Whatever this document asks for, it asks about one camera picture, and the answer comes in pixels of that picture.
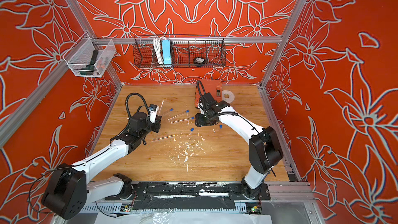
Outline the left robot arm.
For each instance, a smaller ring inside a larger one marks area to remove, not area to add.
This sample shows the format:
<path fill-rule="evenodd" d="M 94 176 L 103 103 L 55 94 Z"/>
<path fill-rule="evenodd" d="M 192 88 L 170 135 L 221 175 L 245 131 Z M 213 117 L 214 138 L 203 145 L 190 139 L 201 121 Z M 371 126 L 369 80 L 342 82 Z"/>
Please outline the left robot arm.
<path fill-rule="evenodd" d="M 146 136 L 151 132 L 158 133 L 161 128 L 161 107 L 147 104 L 141 94 L 130 93 L 125 99 L 125 109 L 127 124 L 110 139 L 108 146 L 76 163 L 62 163 L 41 176 L 42 179 L 48 178 L 48 185 L 41 197 L 41 204 L 46 210 L 36 209 L 32 197 L 28 196 L 28 204 L 33 211 L 56 214 L 69 220 L 86 205 L 107 197 L 137 199 L 139 190 L 126 175 L 116 173 L 108 179 L 93 181 L 115 161 L 131 154 L 140 145 L 145 145 Z"/>

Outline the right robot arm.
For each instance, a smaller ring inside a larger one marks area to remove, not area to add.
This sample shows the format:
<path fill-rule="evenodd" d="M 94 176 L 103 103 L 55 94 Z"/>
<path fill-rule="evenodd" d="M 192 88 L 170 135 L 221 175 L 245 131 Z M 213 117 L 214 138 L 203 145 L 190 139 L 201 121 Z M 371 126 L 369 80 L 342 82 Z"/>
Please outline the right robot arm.
<path fill-rule="evenodd" d="M 222 123 L 239 134 L 248 144 L 248 173 L 241 181 L 241 194 L 252 200 L 259 197 L 264 179 L 284 157 L 276 131 L 264 128 L 239 114 L 228 102 L 216 101 L 205 90 L 202 81 L 197 82 L 200 110 L 195 116 L 195 125 L 204 127 Z"/>

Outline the white tape roll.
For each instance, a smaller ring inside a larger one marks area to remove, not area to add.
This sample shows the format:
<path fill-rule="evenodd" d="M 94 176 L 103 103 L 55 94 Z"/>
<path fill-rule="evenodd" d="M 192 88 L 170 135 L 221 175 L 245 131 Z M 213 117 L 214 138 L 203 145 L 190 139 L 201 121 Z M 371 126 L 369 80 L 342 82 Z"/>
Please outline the white tape roll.
<path fill-rule="evenodd" d="M 222 91 L 222 100 L 227 103 L 232 103 L 235 100 L 235 95 L 229 90 Z"/>

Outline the orange tool case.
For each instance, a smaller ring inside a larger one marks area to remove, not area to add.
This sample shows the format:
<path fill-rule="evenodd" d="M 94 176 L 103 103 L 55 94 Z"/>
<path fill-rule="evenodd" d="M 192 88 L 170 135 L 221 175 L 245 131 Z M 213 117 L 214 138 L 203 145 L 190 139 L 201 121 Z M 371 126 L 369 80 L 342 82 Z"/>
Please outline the orange tool case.
<path fill-rule="evenodd" d="M 199 109 L 199 101 L 201 95 L 205 98 L 204 106 L 210 108 L 216 103 L 222 101 L 221 96 L 222 82 L 215 79 L 200 79 L 197 82 L 195 90 L 195 103 L 196 109 Z"/>

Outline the small black device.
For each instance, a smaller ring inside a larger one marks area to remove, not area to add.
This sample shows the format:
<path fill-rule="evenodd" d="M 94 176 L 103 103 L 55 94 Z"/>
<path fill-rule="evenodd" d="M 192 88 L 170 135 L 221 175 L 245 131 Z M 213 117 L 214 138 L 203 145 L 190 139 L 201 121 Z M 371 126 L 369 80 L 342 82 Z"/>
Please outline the small black device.
<path fill-rule="evenodd" d="M 202 58 L 202 57 L 196 57 L 193 60 L 193 64 L 196 65 L 196 66 L 204 65 L 205 62 L 206 62 L 205 58 Z"/>

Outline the light blue box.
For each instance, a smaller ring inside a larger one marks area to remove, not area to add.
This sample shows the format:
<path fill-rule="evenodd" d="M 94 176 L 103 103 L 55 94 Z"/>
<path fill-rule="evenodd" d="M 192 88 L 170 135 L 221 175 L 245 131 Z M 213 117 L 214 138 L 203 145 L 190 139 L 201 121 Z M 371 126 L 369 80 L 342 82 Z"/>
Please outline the light blue box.
<path fill-rule="evenodd" d="M 171 66 L 172 65 L 172 59 L 171 59 L 171 41 L 168 39 L 162 40 L 162 51 L 163 51 L 163 64 L 165 66 Z"/>

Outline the dark green tool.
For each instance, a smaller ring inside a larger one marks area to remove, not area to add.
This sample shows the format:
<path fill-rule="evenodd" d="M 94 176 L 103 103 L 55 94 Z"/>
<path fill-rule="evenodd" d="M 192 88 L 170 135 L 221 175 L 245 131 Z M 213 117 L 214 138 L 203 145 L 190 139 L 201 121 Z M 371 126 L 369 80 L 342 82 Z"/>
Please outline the dark green tool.
<path fill-rule="evenodd" d="M 88 65 L 86 65 L 85 67 L 80 69 L 80 75 L 83 76 L 90 76 L 94 74 L 94 69 L 95 69 L 95 62 L 97 60 L 97 56 L 98 56 L 98 50 L 94 49 L 91 59 L 90 59 L 90 63 Z"/>

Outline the clear acrylic box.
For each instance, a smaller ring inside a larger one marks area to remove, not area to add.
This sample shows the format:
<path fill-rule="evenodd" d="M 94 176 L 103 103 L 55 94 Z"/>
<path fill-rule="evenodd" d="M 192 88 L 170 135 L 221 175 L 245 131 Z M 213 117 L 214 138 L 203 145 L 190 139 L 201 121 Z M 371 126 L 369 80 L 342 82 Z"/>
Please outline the clear acrylic box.
<path fill-rule="evenodd" d="M 90 76 L 80 75 L 80 69 L 90 63 L 93 50 L 98 50 L 95 62 L 94 74 Z M 84 33 L 62 56 L 68 68 L 77 77 L 101 78 L 116 53 L 116 46 L 112 39 L 92 38 Z"/>

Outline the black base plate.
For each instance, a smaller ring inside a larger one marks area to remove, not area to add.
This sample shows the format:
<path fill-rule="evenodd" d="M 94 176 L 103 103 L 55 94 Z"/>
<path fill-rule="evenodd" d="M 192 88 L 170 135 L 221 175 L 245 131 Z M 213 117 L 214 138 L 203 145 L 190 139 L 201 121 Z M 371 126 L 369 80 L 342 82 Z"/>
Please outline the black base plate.
<path fill-rule="evenodd" d="M 258 213 L 261 203 L 271 199 L 267 184 L 261 185 L 253 196 L 246 196 L 248 193 L 239 182 L 134 182 L 128 198 L 110 196 L 104 202 L 115 203 L 115 210 L 120 213 Z"/>

